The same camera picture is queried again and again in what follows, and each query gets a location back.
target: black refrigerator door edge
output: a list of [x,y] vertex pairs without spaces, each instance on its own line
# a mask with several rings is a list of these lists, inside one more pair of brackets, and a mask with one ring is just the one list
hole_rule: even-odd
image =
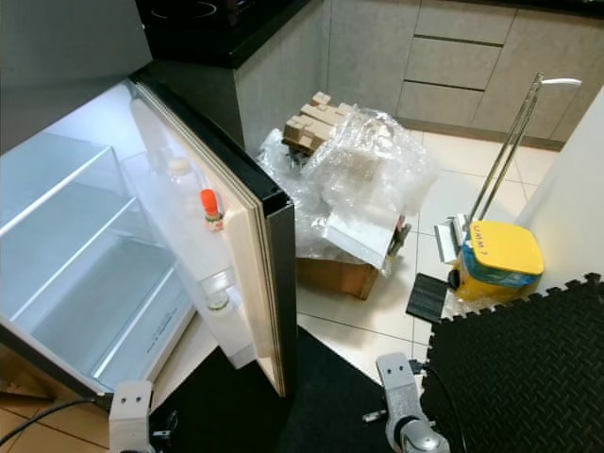
[[0,325],[0,344],[4,344],[12,352],[29,362],[40,371],[64,385],[75,393],[87,397],[96,396],[96,391],[91,389],[75,377],[67,373],[60,366],[48,359],[40,351],[36,350],[27,342],[24,342],[13,332]]
[[258,164],[236,144],[225,131],[210,118],[193,110],[186,100],[175,94],[165,84],[157,81],[144,69],[130,76],[142,82],[169,107],[196,135],[198,135],[247,188],[260,200],[267,217],[289,203],[288,195]]

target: refrigerator shelf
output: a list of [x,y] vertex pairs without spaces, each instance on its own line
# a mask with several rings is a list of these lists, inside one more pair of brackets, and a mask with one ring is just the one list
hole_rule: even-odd
[[[102,242],[105,253],[58,301],[40,301],[41,307],[53,308],[31,335],[107,385],[105,377],[118,374],[117,381],[144,378],[191,303],[173,277],[174,257],[165,247],[114,235]],[[47,293],[49,299],[55,295],[52,289]]]
[[236,278],[226,241],[221,233],[206,229],[201,200],[199,210],[191,212],[191,205],[183,200],[170,177],[152,169],[145,153],[125,159],[121,165],[161,238],[204,293],[234,285]]
[[103,157],[114,161],[110,146],[48,133],[10,150],[0,165],[0,237]]
[[71,183],[0,238],[0,311],[11,321],[27,309],[134,198]]

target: white bottle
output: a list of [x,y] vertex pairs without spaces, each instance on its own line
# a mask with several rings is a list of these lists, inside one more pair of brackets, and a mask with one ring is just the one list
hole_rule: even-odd
[[203,219],[204,211],[199,199],[201,182],[191,163],[187,158],[172,158],[168,164],[168,174],[178,190],[185,214]]

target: floor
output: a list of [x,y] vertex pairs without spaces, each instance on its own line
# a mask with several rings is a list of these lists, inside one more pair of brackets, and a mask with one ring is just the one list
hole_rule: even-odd
[[[439,261],[433,226],[457,212],[467,212],[498,152],[497,143],[412,132],[437,160],[439,177],[419,214],[410,219],[412,232],[394,263],[390,278],[380,278],[368,300],[298,290],[298,323],[367,376],[378,381],[375,366],[381,354],[402,351],[425,358],[429,324],[405,314],[415,274],[443,278],[448,268]],[[506,175],[489,218],[512,221],[527,204],[557,153],[521,147]],[[36,410],[0,409],[0,433],[33,416]],[[107,418],[80,407],[58,412],[26,429],[0,453],[100,453],[109,446]]]

